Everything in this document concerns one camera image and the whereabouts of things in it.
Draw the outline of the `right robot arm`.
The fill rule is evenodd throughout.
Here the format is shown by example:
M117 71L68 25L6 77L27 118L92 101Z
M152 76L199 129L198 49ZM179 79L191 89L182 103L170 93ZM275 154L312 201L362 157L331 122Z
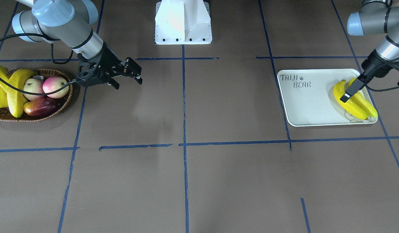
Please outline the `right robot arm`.
M22 11L12 19L16 34L28 42L61 41L77 54L79 68L76 81L89 87L108 84L115 89L118 76L134 78L142 84L142 68L130 57L117 55L91 27L98 20L98 10L90 0L22 0L30 11Z

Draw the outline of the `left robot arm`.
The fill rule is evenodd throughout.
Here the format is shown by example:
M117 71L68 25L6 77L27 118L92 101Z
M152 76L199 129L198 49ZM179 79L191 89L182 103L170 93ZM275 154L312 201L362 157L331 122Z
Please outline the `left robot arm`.
M352 36L385 34L385 38L361 64L363 72L346 88L340 100L347 102L373 78L383 78L390 70L399 71L399 6L391 0L364 0L361 9L347 22Z

